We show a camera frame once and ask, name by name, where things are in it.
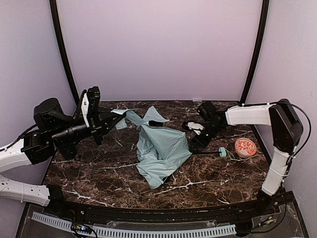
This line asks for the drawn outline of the mint green folding umbrella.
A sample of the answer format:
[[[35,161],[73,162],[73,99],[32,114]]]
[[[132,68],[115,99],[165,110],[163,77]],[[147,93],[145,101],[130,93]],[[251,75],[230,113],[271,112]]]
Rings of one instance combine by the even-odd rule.
[[[160,187],[193,154],[227,155],[224,147],[212,152],[190,151],[186,134],[164,127],[163,124],[169,120],[153,106],[148,108],[143,118],[131,109],[114,109],[111,112],[125,116],[137,126],[137,169],[151,189]]]

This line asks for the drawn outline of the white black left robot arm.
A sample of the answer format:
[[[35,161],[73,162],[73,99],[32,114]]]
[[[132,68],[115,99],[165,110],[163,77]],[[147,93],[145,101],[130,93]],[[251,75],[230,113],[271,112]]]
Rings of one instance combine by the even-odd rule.
[[[1,172],[27,165],[35,165],[51,158],[56,151],[67,160],[77,154],[76,145],[93,137],[100,145],[126,116],[99,109],[99,97],[83,94],[74,116],[64,114],[56,98],[49,98],[34,109],[36,124],[22,133],[14,142],[0,149]]]

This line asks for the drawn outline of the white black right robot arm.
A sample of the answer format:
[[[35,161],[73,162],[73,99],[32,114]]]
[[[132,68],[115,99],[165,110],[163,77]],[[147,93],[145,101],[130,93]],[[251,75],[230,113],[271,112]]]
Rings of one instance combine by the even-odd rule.
[[[273,197],[286,179],[293,160],[304,148],[301,142],[304,126],[297,114],[307,113],[288,99],[261,104],[241,104],[225,110],[217,110],[211,101],[202,103],[197,109],[203,122],[185,121],[182,127],[194,132],[190,151],[197,153],[206,148],[226,126],[262,125],[269,126],[272,136],[272,158],[260,192]]]

